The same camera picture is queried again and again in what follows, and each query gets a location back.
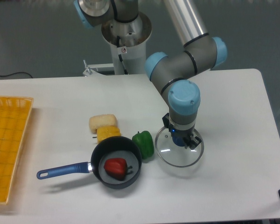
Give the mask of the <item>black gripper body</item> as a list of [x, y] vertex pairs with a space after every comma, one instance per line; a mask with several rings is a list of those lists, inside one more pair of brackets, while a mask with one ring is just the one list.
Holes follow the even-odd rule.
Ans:
[[165, 129], [168, 129], [172, 137], [189, 139], [194, 135], [196, 119], [193, 119], [188, 124], [179, 124], [173, 121], [169, 113], [162, 117]]

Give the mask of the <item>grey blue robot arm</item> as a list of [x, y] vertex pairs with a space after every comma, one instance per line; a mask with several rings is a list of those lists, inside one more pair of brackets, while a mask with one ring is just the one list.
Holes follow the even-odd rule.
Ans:
[[136, 0], [76, 0], [74, 6], [87, 28], [101, 26], [115, 74], [146, 73], [168, 105], [163, 123], [173, 142], [195, 148], [202, 143], [194, 132], [200, 91], [189, 79], [222, 64], [227, 47], [222, 39], [209, 36], [193, 1], [164, 3], [183, 44], [183, 52], [174, 57], [163, 52], [146, 55], [152, 24]]

